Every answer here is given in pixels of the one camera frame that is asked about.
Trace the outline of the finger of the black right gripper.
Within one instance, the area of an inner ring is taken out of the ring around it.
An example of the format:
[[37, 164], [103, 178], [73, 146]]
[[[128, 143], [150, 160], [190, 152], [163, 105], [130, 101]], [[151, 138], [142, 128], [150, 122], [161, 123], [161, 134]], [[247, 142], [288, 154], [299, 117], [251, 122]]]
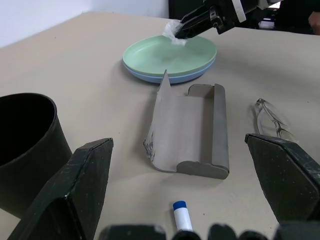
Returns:
[[181, 20], [174, 36], [177, 39], [191, 39], [199, 34], [211, 29], [213, 24], [210, 18], [193, 18], [190, 20]]
[[207, 6], [205, 4], [201, 5], [197, 9], [186, 14], [182, 20], [181, 24], [184, 25], [197, 25], [197, 24], [209, 24], [211, 23], [211, 13], [213, 12], [212, 6]]

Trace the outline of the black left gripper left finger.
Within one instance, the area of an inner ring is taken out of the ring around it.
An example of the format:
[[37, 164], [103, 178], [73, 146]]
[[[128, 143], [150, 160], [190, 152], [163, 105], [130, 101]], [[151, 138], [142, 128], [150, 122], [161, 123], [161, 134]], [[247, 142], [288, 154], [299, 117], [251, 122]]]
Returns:
[[8, 238], [92, 240], [104, 205], [113, 147], [112, 138], [103, 138], [76, 149]]

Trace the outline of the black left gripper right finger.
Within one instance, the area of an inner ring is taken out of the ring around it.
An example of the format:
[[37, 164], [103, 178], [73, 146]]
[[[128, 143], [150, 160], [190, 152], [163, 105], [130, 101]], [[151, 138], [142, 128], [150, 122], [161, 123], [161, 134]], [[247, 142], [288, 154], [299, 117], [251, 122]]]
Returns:
[[289, 140], [248, 133], [244, 141], [277, 221], [318, 221], [320, 165]]

